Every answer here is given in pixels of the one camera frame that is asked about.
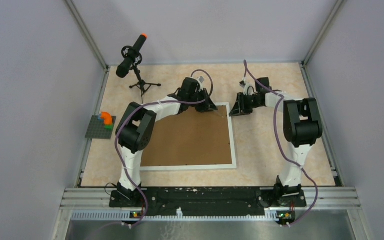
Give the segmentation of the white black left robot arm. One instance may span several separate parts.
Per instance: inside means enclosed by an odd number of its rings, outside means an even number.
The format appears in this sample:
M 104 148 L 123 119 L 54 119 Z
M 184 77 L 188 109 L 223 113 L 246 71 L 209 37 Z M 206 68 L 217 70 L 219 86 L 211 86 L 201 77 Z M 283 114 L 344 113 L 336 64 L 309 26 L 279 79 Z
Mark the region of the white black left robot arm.
M 211 100 L 214 86 L 206 89 L 203 81 L 202 77 L 186 77 L 180 88 L 160 100 L 128 105 L 116 129 L 114 143 L 122 164 L 116 188 L 127 206 L 134 207 L 140 202 L 142 156 L 151 141 L 156 122 L 180 115 L 189 108 L 195 108 L 199 113 L 218 109 Z

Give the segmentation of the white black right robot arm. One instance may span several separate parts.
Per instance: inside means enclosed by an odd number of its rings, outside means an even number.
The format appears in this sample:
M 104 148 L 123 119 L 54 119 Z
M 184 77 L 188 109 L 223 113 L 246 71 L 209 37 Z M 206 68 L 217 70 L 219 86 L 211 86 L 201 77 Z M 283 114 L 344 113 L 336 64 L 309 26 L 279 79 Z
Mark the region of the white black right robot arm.
M 280 152 L 287 164 L 277 176 L 272 195 L 277 205 L 287 206 L 300 194 L 307 156 L 323 135 L 317 100 L 273 90 L 267 77 L 257 79 L 254 86 L 243 78 L 239 85 L 243 90 L 236 96 L 229 113 L 231 117 L 249 115 L 259 107 L 274 108 L 276 114 L 283 114 L 283 135 L 288 142 L 288 150 Z

